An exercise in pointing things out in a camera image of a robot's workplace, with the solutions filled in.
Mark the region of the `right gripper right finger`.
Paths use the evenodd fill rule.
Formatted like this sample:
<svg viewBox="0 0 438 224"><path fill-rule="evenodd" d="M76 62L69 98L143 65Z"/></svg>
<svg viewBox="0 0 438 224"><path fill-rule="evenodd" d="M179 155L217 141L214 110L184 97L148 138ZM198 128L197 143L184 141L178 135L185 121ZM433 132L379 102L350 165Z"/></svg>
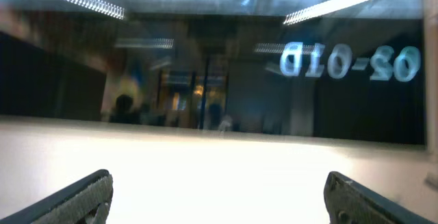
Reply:
<svg viewBox="0 0 438 224"><path fill-rule="evenodd" d="M324 203L331 224L434 224L337 171L328 174Z"/></svg>

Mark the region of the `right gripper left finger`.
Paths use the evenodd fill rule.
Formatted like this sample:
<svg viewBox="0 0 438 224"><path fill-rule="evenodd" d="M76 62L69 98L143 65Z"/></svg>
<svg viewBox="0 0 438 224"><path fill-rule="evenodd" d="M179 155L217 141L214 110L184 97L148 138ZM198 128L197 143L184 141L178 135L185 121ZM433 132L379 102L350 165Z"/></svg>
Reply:
<svg viewBox="0 0 438 224"><path fill-rule="evenodd" d="M113 177L100 169L3 219L1 224L105 224Z"/></svg>

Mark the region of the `glass window pane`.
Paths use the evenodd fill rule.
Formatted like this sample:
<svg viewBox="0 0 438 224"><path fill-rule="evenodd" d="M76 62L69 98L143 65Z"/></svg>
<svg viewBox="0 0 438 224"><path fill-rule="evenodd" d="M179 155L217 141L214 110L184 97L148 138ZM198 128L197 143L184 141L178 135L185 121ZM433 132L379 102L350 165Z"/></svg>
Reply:
<svg viewBox="0 0 438 224"><path fill-rule="evenodd" d="M424 146L422 0L1 0L1 113Z"/></svg>

